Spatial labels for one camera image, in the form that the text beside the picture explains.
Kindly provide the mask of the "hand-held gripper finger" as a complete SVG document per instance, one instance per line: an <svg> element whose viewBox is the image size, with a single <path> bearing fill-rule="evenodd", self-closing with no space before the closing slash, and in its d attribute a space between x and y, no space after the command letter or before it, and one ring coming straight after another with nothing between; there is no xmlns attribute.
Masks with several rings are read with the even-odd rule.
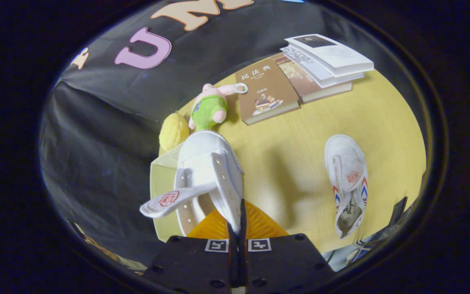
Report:
<svg viewBox="0 0 470 294"><path fill-rule="evenodd" d="M236 264L233 231L215 210L188 236L170 236L143 277L167 292L229 294L237 279Z"/></svg>
<svg viewBox="0 0 470 294"><path fill-rule="evenodd" d="M335 272L304 233L287 233L246 200L239 265L247 294L322 294Z"/></svg>

